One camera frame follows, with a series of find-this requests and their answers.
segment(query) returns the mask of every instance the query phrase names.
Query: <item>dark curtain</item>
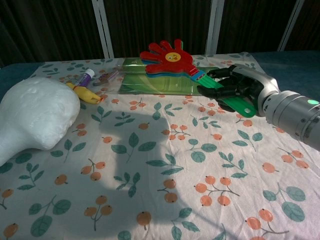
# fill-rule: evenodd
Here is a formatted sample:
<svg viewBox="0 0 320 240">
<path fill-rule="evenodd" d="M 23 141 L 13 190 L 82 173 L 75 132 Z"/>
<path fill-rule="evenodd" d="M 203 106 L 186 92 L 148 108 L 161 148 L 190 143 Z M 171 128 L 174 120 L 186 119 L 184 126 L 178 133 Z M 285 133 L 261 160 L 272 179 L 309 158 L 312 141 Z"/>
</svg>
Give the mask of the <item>dark curtain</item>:
<svg viewBox="0 0 320 240">
<path fill-rule="evenodd" d="M 0 0 L 0 66 L 103 56 L 90 0 Z"/>
<path fill-rule="evenodd" d="M 217 53 L 276 51 L 295 2 L 225 0 Z"/>
<path fill-rule="evenodd" d="M 115 57 L 138 57 L 152 42 L 177 38 L 190 54 L 204 54 L 211 0 L 105 0 Z"/>
<path fill-rule="evenodd" d="M 304 1 L 285 50 L 320 50 L 319 0 Z"/>
</svg>

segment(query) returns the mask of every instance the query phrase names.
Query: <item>yellow rubber duck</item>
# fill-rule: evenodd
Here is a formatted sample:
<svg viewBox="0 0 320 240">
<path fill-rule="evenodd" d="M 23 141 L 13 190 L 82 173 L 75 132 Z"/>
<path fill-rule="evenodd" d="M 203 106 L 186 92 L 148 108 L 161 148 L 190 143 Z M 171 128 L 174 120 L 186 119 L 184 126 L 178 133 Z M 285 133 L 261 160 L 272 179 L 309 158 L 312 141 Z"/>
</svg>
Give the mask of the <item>yellow rubber duck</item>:
<svg viewBox="0 0 320 240">
<path fill-rule="evenodd" d="M 67 82 L 66 85 L 71 88 L 80 99 L 85 101 L 89 104 L 98 104 L 101 101 L 103 101 L 102 97 L 99 97 L 98 95 L 94 94 L 92 91 L 90 91 L 88 88 L 84 86 L 75 86 L 71 82 Z"/>
</svg>

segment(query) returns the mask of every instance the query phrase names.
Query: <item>green indicator light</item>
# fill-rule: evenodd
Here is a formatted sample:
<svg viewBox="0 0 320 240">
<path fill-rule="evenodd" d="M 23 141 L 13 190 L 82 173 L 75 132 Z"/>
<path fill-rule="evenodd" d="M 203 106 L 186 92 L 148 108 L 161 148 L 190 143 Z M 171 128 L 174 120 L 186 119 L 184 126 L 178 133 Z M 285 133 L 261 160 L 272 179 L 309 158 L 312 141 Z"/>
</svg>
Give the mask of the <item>green indicator light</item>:
<svg viewBox="0 0 320 240">
<path fill-rule="evenodd" d="M 316 105 L 316 104 L 319 104 L 319 102 L 316 101 L 316 100 L 311 100 L 311 99 L 309 99 L 309 100 L 308 100 L 308 104 Z"/>
</svg>

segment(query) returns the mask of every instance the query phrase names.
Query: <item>white foam mannequin head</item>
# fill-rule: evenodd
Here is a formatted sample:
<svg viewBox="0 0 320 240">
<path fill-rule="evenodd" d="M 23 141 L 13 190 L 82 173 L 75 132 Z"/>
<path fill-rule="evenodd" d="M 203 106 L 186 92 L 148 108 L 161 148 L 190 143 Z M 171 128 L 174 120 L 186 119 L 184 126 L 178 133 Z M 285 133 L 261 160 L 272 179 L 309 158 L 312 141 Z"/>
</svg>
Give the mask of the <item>white foam mannequin head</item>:
<svg viewBox="0 0 320 240">
<path fill-rule="evenodd" d="M 33 77 L 14 85 L 0 103 L 0 166 L 24 149 L 53 148 L 79 111 L 78 96 L 59 81 Z"/>
</svg>

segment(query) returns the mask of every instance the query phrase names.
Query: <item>purple tube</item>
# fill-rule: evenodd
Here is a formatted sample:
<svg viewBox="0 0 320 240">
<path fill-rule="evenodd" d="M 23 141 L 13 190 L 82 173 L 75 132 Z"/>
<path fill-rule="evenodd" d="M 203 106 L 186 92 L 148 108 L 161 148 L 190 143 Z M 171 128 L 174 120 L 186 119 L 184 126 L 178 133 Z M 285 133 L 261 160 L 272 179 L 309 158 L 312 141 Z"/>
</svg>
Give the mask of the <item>purple tube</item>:
<svg viewBox="0 0 320 240">
<path fill-rule="evenodd" d="M 88 68 L 84 74 L 82 74 L 78 80 L 75 82 L 76 86 L 80 86 L 80 87 L 86 87 L 88 86 L 88 84 L 90 83 L 92 77 L 95 75 L 95 72 Z"/>
</svg>

